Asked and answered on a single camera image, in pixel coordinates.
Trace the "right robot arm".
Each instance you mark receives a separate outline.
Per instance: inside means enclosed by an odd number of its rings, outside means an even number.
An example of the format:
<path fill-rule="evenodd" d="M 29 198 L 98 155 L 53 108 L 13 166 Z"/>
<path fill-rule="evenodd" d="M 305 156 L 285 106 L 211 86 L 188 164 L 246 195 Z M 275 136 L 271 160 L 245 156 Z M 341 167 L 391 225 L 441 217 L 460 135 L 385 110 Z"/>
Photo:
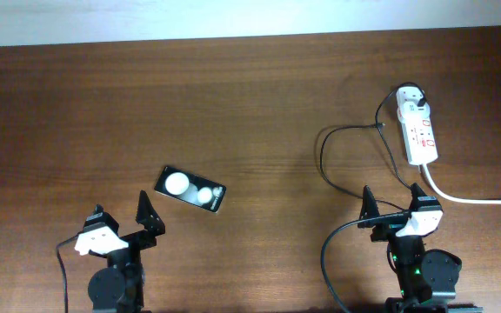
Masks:
<path fill-rule="evenodd" d="M 474 304 L 451 303 L 462 260 L 448 251 L 427 250 L 424 238 L 435 232 L 443 217 L 440 202 L 419 187 L 411 187 L 408 209 L 382 215 L 371 189 L 364 186 L 360 228 L 369 228 L 372 242 L 386 242 L 386 256 L 397 276 L 401 297 L 389 297 L 386 312 L 482 312 Z"/>

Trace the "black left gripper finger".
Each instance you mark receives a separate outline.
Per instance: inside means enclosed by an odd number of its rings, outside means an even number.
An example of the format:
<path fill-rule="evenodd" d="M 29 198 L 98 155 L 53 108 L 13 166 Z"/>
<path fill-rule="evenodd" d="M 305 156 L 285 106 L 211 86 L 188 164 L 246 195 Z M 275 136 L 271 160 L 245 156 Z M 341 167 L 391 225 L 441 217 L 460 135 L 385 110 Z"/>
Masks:
<path fill-rule="evenodd" d="M 136 222 L 142 224 L 152 236 L 161 236 L 165 233 L 165 224 L 144 190 L 141 190 L 139 194 Z"/>
<path fill-rule="evenodd" d="M 93 213 L 88 216 L 83 225 L 83 232 L 109 227 L 113 232 L 118 232 L 119 223 L 104 210 L 101 204 L 97 204 Z"/>

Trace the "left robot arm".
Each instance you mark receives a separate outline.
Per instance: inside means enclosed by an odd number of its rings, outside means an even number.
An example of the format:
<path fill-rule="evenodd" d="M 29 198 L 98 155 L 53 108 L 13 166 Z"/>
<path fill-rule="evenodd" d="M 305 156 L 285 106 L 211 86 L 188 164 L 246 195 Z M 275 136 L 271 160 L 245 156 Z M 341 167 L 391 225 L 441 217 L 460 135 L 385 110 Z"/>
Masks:
<path fill-rule="evenodd" d="M 84 222 L 75 250 L 82 256 L 97 256 L 107 262 L 89 281 L 88 295 L 94 312 L 143 310 L 145 272 L 141 251 L 155 247 L 157 237 L 165 233 L 163 220 L 143 190 L 136 222 L 143 226 L 141 230 L 119 236 L 119 223 L 100 204 Z"/>

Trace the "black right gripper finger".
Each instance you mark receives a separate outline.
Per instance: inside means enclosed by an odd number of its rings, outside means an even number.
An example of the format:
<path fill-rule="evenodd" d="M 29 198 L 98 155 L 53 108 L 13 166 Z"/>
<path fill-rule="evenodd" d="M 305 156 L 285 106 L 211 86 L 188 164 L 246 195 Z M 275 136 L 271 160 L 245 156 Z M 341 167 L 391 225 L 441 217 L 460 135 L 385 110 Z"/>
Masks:
<path fill-rule="evenodd" d="M 359 219 L 365 220 L 379 216 L 380 213 L 376 198 L 373 196 L 370 187 L 368 185 L 365 185 L 363 188 L 362 207 L 359 213 Z"/>
<path fill-rule="evenodd" d="M 428 196 L 417 183 L 411 185 L 411 204 L 409 211 L 424 212 L 441 210 L 440 202 L 434 196 Z"/>

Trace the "white power strip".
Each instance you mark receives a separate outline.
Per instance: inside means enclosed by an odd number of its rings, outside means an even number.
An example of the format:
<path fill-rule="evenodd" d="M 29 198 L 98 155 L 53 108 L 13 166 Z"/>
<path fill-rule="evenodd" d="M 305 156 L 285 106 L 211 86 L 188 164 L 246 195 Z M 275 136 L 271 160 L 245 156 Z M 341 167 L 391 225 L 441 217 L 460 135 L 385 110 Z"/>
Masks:
<path fill-rule="evenodd" d="M 415 86 L 404 86 L 397 90 L 397 100 L 422 97 L 426 99 L 422 91 Z M 429 119 L 401 123 L 401 125 L 407 159 L 410 165 L 420 166 L 432 163 L 438 159 L 431 115 Z"/>

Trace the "black smartphone with lit screen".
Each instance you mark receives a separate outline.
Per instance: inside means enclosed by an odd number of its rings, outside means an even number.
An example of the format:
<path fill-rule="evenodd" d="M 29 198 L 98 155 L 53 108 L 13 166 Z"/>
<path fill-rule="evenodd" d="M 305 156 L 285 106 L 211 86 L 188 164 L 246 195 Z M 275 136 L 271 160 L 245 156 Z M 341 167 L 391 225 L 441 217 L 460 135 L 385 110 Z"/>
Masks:
<path fill-rule="evenodd" d="M 202 210 L 217 213 L 227 192 L 225 185 L 173 166 L 165 166 L 154 191 Z"/>

